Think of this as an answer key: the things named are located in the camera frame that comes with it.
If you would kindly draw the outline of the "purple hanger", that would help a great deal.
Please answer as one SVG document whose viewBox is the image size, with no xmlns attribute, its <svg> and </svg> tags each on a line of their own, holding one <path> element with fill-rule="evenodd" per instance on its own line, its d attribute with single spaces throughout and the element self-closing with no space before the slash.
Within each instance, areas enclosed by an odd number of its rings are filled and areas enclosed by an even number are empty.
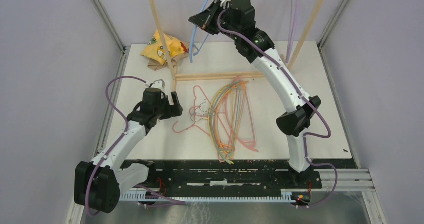
<svg viewBox="0 0 424 224">
<path fill-rule="evenodd" d="M 293 50 L 295 33 L 297 30 L 299 8 L 301 0 L 290 0 L 290 24 L 289 24 L 289 35 L 288 35 L 288 47 L 286 51 L 286 64 L 289 63 L 291 53 Z"/>
</svg>

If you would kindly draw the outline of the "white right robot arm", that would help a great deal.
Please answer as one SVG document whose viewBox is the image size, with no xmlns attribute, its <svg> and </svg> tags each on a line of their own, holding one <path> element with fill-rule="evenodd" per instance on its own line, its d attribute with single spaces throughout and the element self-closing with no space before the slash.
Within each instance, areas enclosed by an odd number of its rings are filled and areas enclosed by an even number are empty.
<svg viewBox="0 0 424 224">
<path fill-rule="evenodd" d="M 233 39 L 237 51 L 262 72 L 277 92 L 285 112 L 276 124 L 287 137 L 289 165 L 294 170 L 288 179 L 293 187 L 301 188 L 309 181 L 306 171 L 311 165 L 306 158 L 303 135 L 322 101 L 304 91 L 295 80 L 269 35 L 256 26 L 255 13 L 251 0 L 230 0 L 226 4 L 214 0 L 188 20 L 209 34 L 222 33 Z"/>
</svg>

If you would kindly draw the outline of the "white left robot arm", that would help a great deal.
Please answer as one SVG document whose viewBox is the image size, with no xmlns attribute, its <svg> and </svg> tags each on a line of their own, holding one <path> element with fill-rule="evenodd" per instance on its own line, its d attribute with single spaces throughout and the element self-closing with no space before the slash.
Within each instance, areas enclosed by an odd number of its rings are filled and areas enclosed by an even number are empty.
<svg viewBox="0 0 424 224">
<path fill-rule="evenodd" d="M 112 145 L 90 162 L 81 161 L 75 168 L 73 200 L 76 204 L 110 213 L 120 196 L 138 184 L 152 187 L 157 173 L 147 161 L 126 163 L 128 155 L 156 126 L 159 120 L 181 116 L 183 107 L 176 91 L 170 95 L 161 88 L 148 87 L 130 114 Z"/>
</svg>

